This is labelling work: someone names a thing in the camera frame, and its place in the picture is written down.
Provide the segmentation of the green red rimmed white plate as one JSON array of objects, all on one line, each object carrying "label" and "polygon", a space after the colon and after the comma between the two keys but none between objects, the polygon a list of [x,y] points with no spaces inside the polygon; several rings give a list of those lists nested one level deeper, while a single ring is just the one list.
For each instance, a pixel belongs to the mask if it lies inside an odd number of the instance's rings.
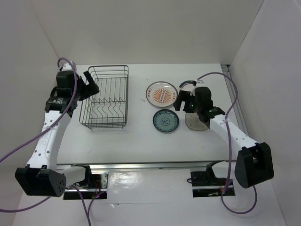
[{"label": "green red rimmed white plate", "polygon": [[185,86],[187,85],[193,85],[196,86],[197,82],[195,80],[188,80],[188,81],[184,81],[179,85],[180,89],[183,89]]}]

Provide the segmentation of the orange sunburst white plate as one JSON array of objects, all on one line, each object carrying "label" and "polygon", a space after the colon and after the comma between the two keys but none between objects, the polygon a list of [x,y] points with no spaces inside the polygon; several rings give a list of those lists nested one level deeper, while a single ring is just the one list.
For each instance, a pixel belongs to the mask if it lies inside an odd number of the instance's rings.
[{"label": "orange sunburst white plate", "polygon": [[155,107],[169,107],[173,105],[177,97],[178,90],[169,82],[157,81],[146,89],[146,99]]}]

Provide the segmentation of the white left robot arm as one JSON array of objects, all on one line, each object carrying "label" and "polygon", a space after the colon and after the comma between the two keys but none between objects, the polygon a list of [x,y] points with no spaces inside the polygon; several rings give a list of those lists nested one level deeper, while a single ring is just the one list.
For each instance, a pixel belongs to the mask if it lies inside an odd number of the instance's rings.
[{"label": "white left robot arm", "polygon": [[15,172],[16,180],[29,196],[60,197],[73,184],[87,188],[93,182],[88,165],[73,164],[62,172],[57,171],[58,152],[77,102],[99,93],[90,73],[85,71],[84,76],[87,84],[73,71],[61,71],[56,76],[57,86],[45,106],[43,135],[26,166]]}]

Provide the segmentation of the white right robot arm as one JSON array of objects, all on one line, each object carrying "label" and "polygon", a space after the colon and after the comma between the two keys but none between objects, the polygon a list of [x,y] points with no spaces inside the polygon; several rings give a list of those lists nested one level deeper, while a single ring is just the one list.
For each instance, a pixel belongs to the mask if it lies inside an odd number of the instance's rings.
[{"label": "white right robot arm", "polygon": [[175,110],[180,110],[182,102],[185,103],[183,111],[196,113],[208,129],[231,145],[232,154],[236,156],[235,180],[241,187],[250,188],[274,177],[270,146],[265,142],[258,143],[226,119],[226,113],[213,105],[208,87],[197,87],[192,92],[179,91]]}]

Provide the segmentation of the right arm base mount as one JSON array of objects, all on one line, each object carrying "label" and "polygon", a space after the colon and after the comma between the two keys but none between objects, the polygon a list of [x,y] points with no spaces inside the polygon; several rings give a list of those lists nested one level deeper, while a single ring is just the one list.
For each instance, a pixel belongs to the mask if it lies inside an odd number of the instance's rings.
[{"label": "right arm base mount", "polygon": [[217,178],[212,167],[221,161],[214,161],[206,165],[205,171],[193,171],[186,181],[192,185],[193,198],[218,197],[226,184],[226,178]]}]

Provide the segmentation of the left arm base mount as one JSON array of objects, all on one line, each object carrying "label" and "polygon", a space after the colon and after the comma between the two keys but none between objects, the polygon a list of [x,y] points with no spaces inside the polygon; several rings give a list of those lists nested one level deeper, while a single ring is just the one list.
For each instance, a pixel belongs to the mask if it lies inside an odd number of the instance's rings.
[{"label": "left arm base mount", "polygon": [[108,187],[108,173],[93,173],[89,165],[74,164],[60,171],[66,177],[64,199],[70,195],[78,195],[71,186],[81,192],[84,199],[105,199]]}]

